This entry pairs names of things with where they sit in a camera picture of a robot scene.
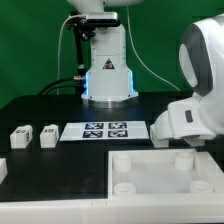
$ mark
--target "black tabletop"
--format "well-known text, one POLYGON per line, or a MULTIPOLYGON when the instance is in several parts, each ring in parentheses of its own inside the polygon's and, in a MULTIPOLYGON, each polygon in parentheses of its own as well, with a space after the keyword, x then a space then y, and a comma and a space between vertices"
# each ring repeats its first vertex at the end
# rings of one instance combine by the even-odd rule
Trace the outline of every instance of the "black tabletop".
MULTIPOLYGON (((0 202, 107 198, 108 151, 154 150, 151 140, 58 142, 54 149, 40 148, 44 126, 56 124, 59 134, 68 122, 145 121, 149 127, 170 102, 192 93, 142 93, 135 105, 99 109, 81 104, 77 95, 23 96, 0 111, 0 157, 6 158, 8 175, 0 185, 0 202), (10 147, 9 136, 18 127, 33 127, 26 149, 10 147)), ((223 168, 223 137, 197 150, 209 151, 223 168)), ((171 141, 172 148, 189 148, 171 141)))

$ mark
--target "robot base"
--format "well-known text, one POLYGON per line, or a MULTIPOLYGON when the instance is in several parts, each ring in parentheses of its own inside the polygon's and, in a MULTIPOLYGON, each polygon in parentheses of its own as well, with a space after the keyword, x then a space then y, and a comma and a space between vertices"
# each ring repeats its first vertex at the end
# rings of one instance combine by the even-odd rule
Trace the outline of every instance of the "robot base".
POLYGON ((122 108, 136 104, 137 102, 138 102, 138 95, 122 101, 95 101, 82 98, 82 103, 84 105, 98 108, 122 108))

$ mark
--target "black marking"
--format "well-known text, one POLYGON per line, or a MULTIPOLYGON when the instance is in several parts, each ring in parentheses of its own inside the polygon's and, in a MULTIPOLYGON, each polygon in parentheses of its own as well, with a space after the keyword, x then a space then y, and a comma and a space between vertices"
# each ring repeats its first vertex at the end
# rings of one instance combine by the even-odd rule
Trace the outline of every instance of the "black marking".
POLYGON ((16 133, 25 133, 26 130, 17 130, 16 133))
POLYGON ((57 136, 57 132, 54 133, 54 141, 57 142, 58 140, 58 136, 57 136))
POLYGON ((45 129, 44 132, 48 132, 48 133, 51 133, 51 132, 54 132, 54 129, 45 129))
POLYGON ((186 139, 186 140, 190 140, 190 139, 192 139, 192 138, 199 138, 200 137, 200 135, 188 135, 188 136, 183 136, 183 137, 181 137, 181 139, 186 139))
POLYGON ((109 129, 125 129, 127 128, 126 122, 113 122, 109 123, 109 129))
POLYGON ((26 133, 26 141, 29 142, 29 140, 30 140, 30 134, 29 134, 29 132, 27 132, 26 133))
POLYGON ((106 64, 103 66, 103 69, 115 69, 110 58, 108 58, 106 64))
POLYGON ((205 96, 213 88, 212 69, 204 35, 197 25, 192 24, 188 27, 182 44, 187 48, 195 77, 198 81, 198 84, 192 88, 198 95, 205 96))
POLYGON ((186 116, 186 119, 187 119, 188 123, 192 123, 193 122, 193 117, 192 117, 191 110, 186 110, 185 111, 185 116, 186 116))
POLYGON ((108 131, 108 138, 127 138, 128 131, 119 130, 119 131, 108 131))
POLYGON ((102 131, 84 131, 82 138, 102 138, 102 131))

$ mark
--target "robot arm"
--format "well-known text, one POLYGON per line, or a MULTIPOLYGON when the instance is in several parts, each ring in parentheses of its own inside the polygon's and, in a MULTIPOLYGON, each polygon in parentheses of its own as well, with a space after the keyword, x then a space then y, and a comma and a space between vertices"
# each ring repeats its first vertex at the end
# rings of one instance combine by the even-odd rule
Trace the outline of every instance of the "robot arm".
POLYGON ((104 6, 129 6, 144 0, 67 0, 81 13, 102 13, 104 6))
POLYGON ((224 135, 224 14, 198 21, 186 30, 179 51, 180 67, 194 90, 192 97, 168 105, 151 126, 155 147, 185 139, 191 147, 224 135))

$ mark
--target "green backdrop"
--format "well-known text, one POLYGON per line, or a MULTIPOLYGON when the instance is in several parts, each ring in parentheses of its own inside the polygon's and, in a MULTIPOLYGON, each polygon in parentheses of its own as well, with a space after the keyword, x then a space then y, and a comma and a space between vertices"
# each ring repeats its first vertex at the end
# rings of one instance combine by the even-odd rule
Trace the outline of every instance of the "green backdrop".
MULTIPOLYGON (((66 0, 1 0, 0 107, 22 95, 37 94, 57 79, 60 27, 73 8, 66 0)), ((127 28, 126 8, 116 10, 127 28)), ((188 90, 178 66, 178 48, 187 26, 224 12, 223 0, 145 0, 130 7, 133 40, 140 57, 154 72, 188 90)), ((83 44, 85 64, 90 48, 83 44)), ((127 64, 138 91, 175 91, 153 77, 137 61, 127 35, 127 64)), ((76 74, 73 33, 65 31, 61 77, 76 74)))

